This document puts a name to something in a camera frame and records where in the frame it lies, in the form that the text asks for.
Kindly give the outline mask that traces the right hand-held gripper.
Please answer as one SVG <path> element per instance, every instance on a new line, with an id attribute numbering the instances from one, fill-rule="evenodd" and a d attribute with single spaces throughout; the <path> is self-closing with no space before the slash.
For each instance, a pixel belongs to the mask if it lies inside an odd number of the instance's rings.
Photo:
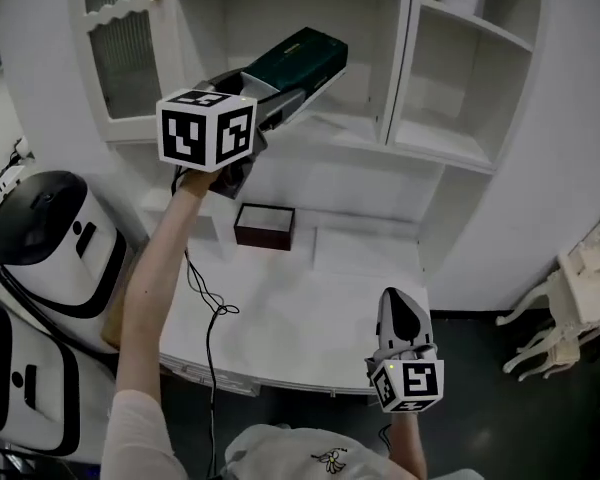
<path id="1" fill-rule="evenodd" d="M 365 359 L 367 377 L 384 413 L 419 413 L 444 395 L 444 362 L 432 341 L 430 315 L 405 292 L 381 295 L 378 348 Z"/>

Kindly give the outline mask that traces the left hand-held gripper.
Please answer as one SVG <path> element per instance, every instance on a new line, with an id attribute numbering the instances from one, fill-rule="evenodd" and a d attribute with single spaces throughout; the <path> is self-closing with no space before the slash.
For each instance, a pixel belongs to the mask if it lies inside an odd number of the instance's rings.
<path id="1" fill-rule="evenodd" d="M 306 100 L 303 88 L 279 92 L 260 80 L 226 71 L 156 103 L 159 158 L 180 167 L 219 173 L 211 190 L 235 198 L 264 145 L 258 129 L 286 123 Z"/>

